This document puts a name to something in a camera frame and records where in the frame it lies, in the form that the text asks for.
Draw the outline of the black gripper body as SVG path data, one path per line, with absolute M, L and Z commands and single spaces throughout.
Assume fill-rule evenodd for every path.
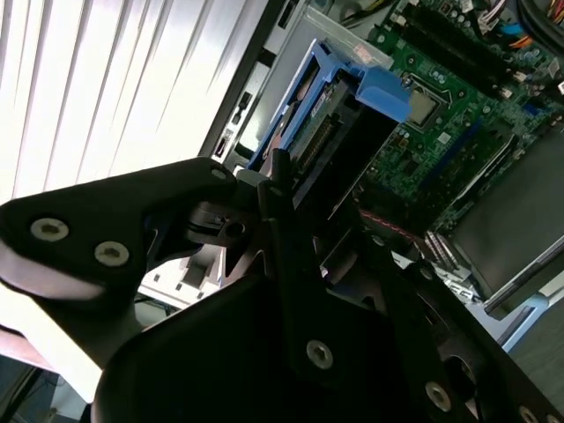
M 332 293 L 290 361 L 278 290 L 247 276 L 123 346 L 104 370 L 95 422 L 420 422 L 377 312 Z

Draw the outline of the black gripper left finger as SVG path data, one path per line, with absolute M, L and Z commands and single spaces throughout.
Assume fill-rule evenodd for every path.
M 291 180 L 289 154 L 275 150 L 269 175 L 234 176 L 196 158 L 4 204 L 2 326 L 68 381 L 98 388 L 119 350 L 160 324 L 143 329 L 135 317 L 144 276 L 218 246 L 229 266 L 216 293 L 247 276 L 273 283 L 296 361 L 300 336 L 322 328 L 305 304 L 328 291 L 294 210 Z

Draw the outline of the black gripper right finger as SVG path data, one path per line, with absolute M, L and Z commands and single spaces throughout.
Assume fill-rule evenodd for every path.
M 358 262 L 381 289 L 407 378 L 440 416 L 453 422 L 563 420 L 432 264 L 401 266 L 370 234 L 358 234 L 356 242 Z

